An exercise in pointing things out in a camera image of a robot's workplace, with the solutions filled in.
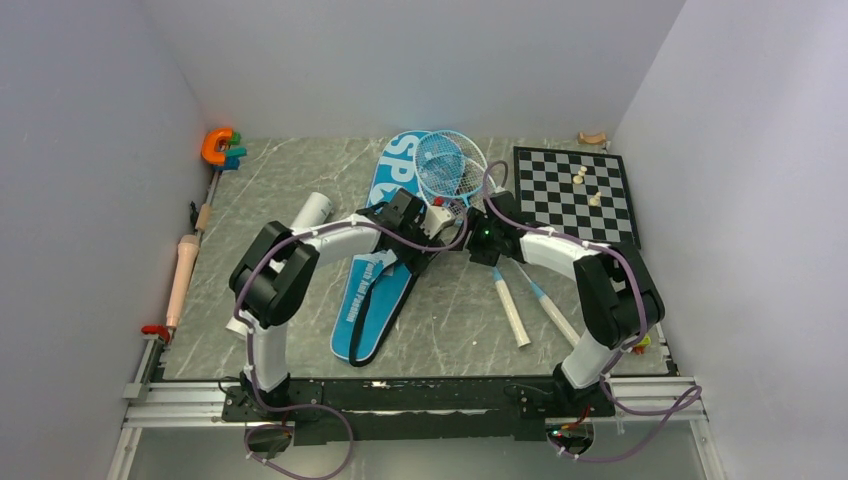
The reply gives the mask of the blue badminton racket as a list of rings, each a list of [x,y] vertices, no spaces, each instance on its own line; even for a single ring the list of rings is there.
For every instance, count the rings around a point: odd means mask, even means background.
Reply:
[[[426,207],[423,232],[438,237],[452,226],[464,227],[462,236],[470,260],[493,267],[493,277],[510,328],[518,347],[530,343],[509,289],[496,269],[500,257],[515,254],[521,231],[504,223],[490,212],[488,201],[500,202],[504,215],[514,205],[485,170],[487,160],[480,148],[467,136],[452,130],[426,134],[413,154],[415,176]]]
[[[465,206],[469,213],[472,213],[471,208],[475,203],[484,204],[483,187],[487,187],[489,193],[497,193],[503,190],[502,187],[495,184],[490,175],[485,174],[484,166],[470,157],[462,154],[439,154],[437,156],[426,154],[425,158],[430,160],[430,163],[422,172],[426,177],[429,188],[433,191],[434,198],[442,199],[444,203],[447,203],[450,199],[458,198],[460,204]],[[514,261],[514,264],[533,290],[538,303],[549,319],[556,325],[570,345],[575,347],[580,339],[577,331],[520,264],[516,261]],[[517,346],[521,348],[529,345],[531,340],[520,318],[508,285],[497,265],[490,267],[492,268],[498,298],[515,336]]]

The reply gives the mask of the blue badminton racket front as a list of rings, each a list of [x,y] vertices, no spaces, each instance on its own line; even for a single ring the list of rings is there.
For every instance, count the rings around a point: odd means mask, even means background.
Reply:
[[[485,170],[487,160],[480,148],[467,136],[452,130],[426,134],[413,154],[415,176],[426,207],[423,232],[438,237],[452,226],[464,227],[462,236],[470,260],[493,267],[493,277],[510,328],[518,347],[530,343],[509,289],[496,269],[500,257],[515,254],[521,231],[504,223],[490,212],[488,201],[500,202],[504,215],[514,205]]]

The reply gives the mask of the blue racket carry bag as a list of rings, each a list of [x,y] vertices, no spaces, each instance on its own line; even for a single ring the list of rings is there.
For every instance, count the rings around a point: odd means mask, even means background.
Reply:
[[[377,162],[367,207],[391,200],[400,188],[421,194],[413,157],[419,141],[427,134],[407,131],[388,142]],[[354,367],[373,361],[417,279],[390,252],[355,256],[332,332],[332,353]]]

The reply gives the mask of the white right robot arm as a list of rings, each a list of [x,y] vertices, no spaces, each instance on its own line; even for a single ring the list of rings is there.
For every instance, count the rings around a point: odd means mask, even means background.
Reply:
[[[466,242],[471,260],[493,266],[502,257],[539,266],[576,283],[585,331],[554,368],[551,401],[574,415],[619,355],[665,317],[662,297],[631,243],[582,241],[550,226],[522,221],[509,191],[483,195]]]

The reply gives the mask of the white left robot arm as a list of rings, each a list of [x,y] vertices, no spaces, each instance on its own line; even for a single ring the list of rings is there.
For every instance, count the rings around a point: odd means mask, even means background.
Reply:
[[[428,206],[405,189],[387,202],[311,227],[266,224],[230,276],[234,320],[246,328],[247,360],[241,375],[248,407],[264,420],[289,402],[287,323],[303,304],[315,271],[356,255],[388,253],[418,273],[443,248],[440,233],[456,221],[444,206]]]

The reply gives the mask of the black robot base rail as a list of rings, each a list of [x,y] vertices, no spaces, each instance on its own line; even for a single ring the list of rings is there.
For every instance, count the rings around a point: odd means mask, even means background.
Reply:
[[[510,437],[543,441],[549,429],[612,418],[613,404],[592,387],[558,397],[551,376],[291,380],[291,413],[269,412],[239,384],[225,390],[226,423],[286,422],[296,446],[348,439],[429,440]]]

